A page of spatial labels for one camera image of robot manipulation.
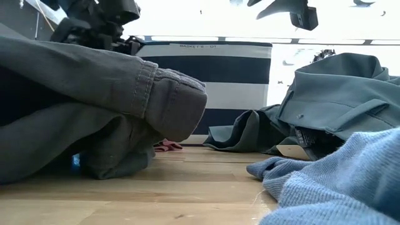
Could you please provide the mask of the cream paper tag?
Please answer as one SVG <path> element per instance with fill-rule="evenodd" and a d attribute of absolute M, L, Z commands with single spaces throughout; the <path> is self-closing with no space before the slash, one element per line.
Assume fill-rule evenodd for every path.
<path fill-rule="evenodd" d="M 287 158 L 299 159 L 303 161 L 310 161 L 311 158 L 307 155 L 306 151 L 298 145 L 277 145 L 277 150 Z"/>

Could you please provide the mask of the maroon garment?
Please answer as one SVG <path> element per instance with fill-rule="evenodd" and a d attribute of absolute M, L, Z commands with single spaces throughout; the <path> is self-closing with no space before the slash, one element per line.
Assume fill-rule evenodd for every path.
<path fill-rule="evenodd" d="M 183 147 L 180 144 L 173 141 L 168 141 L 167 139 L 164 139 L 163 141 L 154 145 L 154 150 L 156 152 L 179 151 L 182 149 Z"/>

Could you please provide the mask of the navy white striped fabric basket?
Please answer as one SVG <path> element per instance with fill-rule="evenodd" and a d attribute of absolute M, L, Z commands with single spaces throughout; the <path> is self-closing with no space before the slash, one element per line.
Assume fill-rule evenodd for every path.
<path fill-rule="evenodd" d="M 249 109 L 266 106 L 272 45 L 240 41 L 152 41 L 137 56 L 206 85 L 206 110 L 183 143 L 200 145 L 211 126 L 231 125 Z"/>

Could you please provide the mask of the dark grey garment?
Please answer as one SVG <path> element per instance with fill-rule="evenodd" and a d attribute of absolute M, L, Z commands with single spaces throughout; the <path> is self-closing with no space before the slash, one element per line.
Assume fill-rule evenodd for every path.
<path fill-rule="evenodd" d="M 0 184 L 75 154 L 96 179 L 132 175 L 156 143 L 193 133 L 207 98 L 202 82 L 140 57 L 0 36 Z"/>

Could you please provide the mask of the grey-green trousers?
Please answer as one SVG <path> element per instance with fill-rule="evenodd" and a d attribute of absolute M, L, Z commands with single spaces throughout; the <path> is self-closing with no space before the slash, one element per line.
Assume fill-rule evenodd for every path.
<path fill-rule="evenodd" d="M 342 53 L 294 72 L 281 104 L 248 110 L 232 126 L 214 126 L 204 145 L 218 151 L 279 155 L 301 146 L 312 160 L 355 132 L 400 127 L 400 76 L 378 58 Z"/>

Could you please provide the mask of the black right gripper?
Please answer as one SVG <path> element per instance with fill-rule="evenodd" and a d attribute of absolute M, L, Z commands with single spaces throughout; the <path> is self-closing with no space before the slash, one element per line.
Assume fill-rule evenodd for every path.
<path fill-rule="evenodd" d="M 262 0 L 248 0 L 247 6 L 253 6 L 260 1 Z M 274 0 L 256 19 L 276 13 L 289 13 L 291 24 L 299 29 L 312 31 L 319 25 L 316 8 L 308 7 L 308 0 Z"/>

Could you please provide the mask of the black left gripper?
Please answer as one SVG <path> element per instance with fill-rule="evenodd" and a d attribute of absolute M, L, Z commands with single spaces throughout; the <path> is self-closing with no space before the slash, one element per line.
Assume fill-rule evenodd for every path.
<path fill-rule="evenodd" d="M 119 38 L 116 42 L 112 43 L 112 50 L 114 52 L 136 55 L 138 51 L 146 45 L 144 39 L 138 36 L 129 36 L 127 39 Z"/>

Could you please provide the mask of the light blue knit sock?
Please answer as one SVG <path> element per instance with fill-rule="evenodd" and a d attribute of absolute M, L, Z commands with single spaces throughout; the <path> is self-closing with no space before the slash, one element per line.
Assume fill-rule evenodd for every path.
<path fill-rule="evenodd" d="M 259 225 L 400 225 L 400 127 L 355 132 L 317 161 L 250 164 L 277 209 Z"/>

